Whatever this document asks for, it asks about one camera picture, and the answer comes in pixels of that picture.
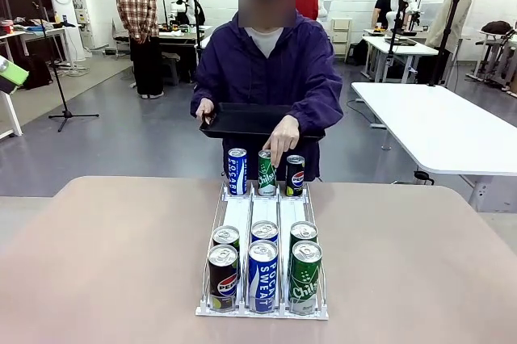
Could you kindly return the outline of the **person's left hand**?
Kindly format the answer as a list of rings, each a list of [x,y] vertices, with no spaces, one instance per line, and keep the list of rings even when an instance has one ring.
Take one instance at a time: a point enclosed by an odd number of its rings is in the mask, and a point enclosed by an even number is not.
[[[282,156],[289,150],[296,148],[300,138],[299,122],[291,116],[286,115],[274,128],[267,139],[263,150],[271,153],[271,164],[277,168],[280,165]]]

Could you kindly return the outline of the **person's right hand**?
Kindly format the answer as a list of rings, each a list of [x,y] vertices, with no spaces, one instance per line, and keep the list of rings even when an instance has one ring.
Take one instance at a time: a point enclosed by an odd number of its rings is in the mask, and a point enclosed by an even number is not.
[[[199,121],[210,124],[212,122],[214,108],[214,104],[210,99],[202,98],[195,116]]]

